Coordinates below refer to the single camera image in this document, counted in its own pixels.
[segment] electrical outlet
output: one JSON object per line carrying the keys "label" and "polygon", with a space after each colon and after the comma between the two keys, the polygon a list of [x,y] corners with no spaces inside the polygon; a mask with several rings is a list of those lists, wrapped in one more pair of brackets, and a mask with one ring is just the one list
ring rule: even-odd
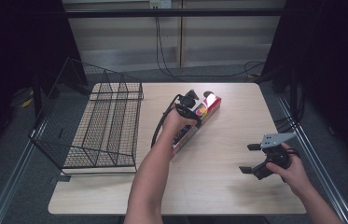
{"label": "electrical outlet", "polygon": [[171,8],[172,1],[171,0],[160,0],[160,7],[161,8]]}
{"label": "electrical outlet", "polygon": [[172,0],[150,0],[150,8],[172,8]]}
{"label": "electrical outlet", "polygon": [[160,8],[160,6],[161,6],[160,0],[150,0],[151,9],[157,9],[157,8]]}

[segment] cable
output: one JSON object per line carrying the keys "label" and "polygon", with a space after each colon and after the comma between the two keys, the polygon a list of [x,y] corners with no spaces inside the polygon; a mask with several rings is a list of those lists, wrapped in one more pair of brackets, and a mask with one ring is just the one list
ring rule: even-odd
{"label": "cable", "polygon": [[[160,71],[168,77],[173,77],[174,79],[178,80],[178,81],[182,81],[182,82],[186,82],[185,80],[182,80],[180,78],[177,78],[176,76],[174,76],[171,71],[168,69],[167,63],[165,62],[165,57],[164,57],[164,53],[162,51],[162,44],[161,44],[161,35],[160,35],[160,21],[159,18],[156,17],[156,57],[157,57],[157,66],[159,67]],[[168,74],[165,73],[164,70],[162,70],[162,68],[160,67],[160,62],[159,62],[159,42],[160,42],[160,52],[161,52],[161,57],[162,60],[164,62],[165,65],[165,69],[167,70]]]}
{"label": "cable", "polygon": [[249,74],[247,73],[248,70],[246,69],[246,66],[249,65],[250,63],[264,64],[264,62],[247,62],[247,63],[245,63],[245,64],[244,64],[244,70],[245,70],[245,72],[246,72],[246,77],[245,77],[244,83],[247,82],[247,79],[248,79],[248,77],[249,77]]}
{"label": "cable", "polygon": [[[245,65],[244,65],[244,70],[245,71],[242,71],[240,73],[235,73],[235,74],[231,74],[231,75],[216,75],[216,76],[206,76],[206,75],[202,75],[202,76],[186,76],[186,75],[183,75],[183,76],[175,76],[171,71],[170,69],[168,69],[168,66],[167,66],[167,63],[165,62],[165,57],[164,57],[164,53],[163,53],[163,50],[162,50],[162,44],[161,44],[161,35],[160,35],[160,21],[159,21],[159,18],[156,17],[156,38],[157,38],[157,42],[156,42],[156,56],[157,56],[157,66],[159,67],[159,69],[161,70],[161,72],[168,76],[168,77],[173,77],[175,78],[176,80],[179,80],[179,81],[182,81],[182,82],[186,82],[185,80],[183,79],[180,79],[180,77],[235,77],[235,76],[239,76],[239,75],[242,75],[242,74],[247,74],[248,71],[256,68],[256,67],[259,67],[260,65],[264,64],[265,62],[247,62]],[[163,60],[163,63],[164,63],[164,66],[165,66],[165,69],[167,70],[166,72],[161,68],[160,66],[160,61],[159,61],[159,44],[160,44],[160,53],[161,53],[161,57],[162,57],[162,60]],[[246,69],[246,66],[250,63],[257,63],[257,65],[249,68],[249,69]]]}
{"label": "cable", "polygon": [[290,123],[289,119],[293,119],[293,118],[297,117],[297,120],[295,121],[295,123],[291,124],[290,127],[284,129],[283,131],[280,131],[279,133],[285,133],[288,130],[290,130],[291,128],[294,128],[301,121],[302,117],[304,116],[304,111],[305,111],[305,91],[304,90],[302,90],[301,100],[300,100],[299,107],[298,107],[297,111],[298,111],[298,113],[296,115],[291,115],[289,117],[286,117],[283,119],[278,119],[278,120],[274,121],[277,124],[277,123],[280,123],[280,122],[286,120],[285,124],[283,124],[277,128],[277,130],[279,131],[280,129],[284,128],[288,123]]}
{"label": "cable", "polygon": [[242,75],[242,74],[245,74],[247,73],[248,71],[256,68],[256,67],[259,67],[260,64],[257,64],[249,69],[247,69],[246,71],[242,71],[242,72],[239,72],[239,73],[235,73],[235,74],[231,74],[231,75],[211,75],[211,76],[206,76],[206,75],[203,75],[203,76],[177,76],[177,77],[236,77],[236,76],[239,76],[239,75]]}
{"label": "cable", "polygon": [[175,100],[179,98],[180,94],[177,94],[175,98],[171,101],[171,103],[168,105],[167,109],[165,110],[164,113],[162,113],[162,117],[159,121],[159,124],[157,125],[156,131],[153,134],[153,138],[151,140],[151,146],[153,147],[154,144],[156,143],[157,135],[159,134],[160,128],[162,126],[162,123],[165,121],[165,118],[167,118],[168,114],[171,112],[174,107],[172,105],[174,104]]}

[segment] dish rack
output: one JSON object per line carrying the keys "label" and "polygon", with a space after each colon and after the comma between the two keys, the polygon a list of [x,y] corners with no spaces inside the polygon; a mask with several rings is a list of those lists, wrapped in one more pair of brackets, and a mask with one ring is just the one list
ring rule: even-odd
{"label": "dish rack", "polygon": [[29,137],[65,174],[136,171],[143,98],[139,79],[68,58]]}

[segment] black curtain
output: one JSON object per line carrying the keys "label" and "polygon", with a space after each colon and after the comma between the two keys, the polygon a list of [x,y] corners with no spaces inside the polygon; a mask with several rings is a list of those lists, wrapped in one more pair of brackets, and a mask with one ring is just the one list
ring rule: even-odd
{"label": "black curtain", "polygon": [[13,93],[31,87],[35,74],[48,89],[67,57],[80,60],[68,19],[32,15],[43,11],[63,11],[62,1],[0,0],[0,132]]}

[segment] human arm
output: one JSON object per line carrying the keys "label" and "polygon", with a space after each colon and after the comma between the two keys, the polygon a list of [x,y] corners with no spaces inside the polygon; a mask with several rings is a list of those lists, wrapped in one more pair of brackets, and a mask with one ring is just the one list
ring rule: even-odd
{"label": "human arm", "polygon": [[155,145],[145,156],[132,182],[124,223],[162,223],[161,201],[173,156],[174,136],[186,125],[196,123],[196,120],[182,118],[175,109],[169,112]]}
{"label": "human arm", "polygon": [[[282,146],[285,149],[290,150],[289,145],[282,144]],[[298,196],[304,204],[304,207],[314,224],[342,223],[337,214],[313,187],[313,184],[305,173],[301,159],[298,156],[291,154],[290,160],[291,165],[287,169],[283,169],[271,162],[267,163],[266,167],[272,172],[280,175],[285,180],[293,193]]]}

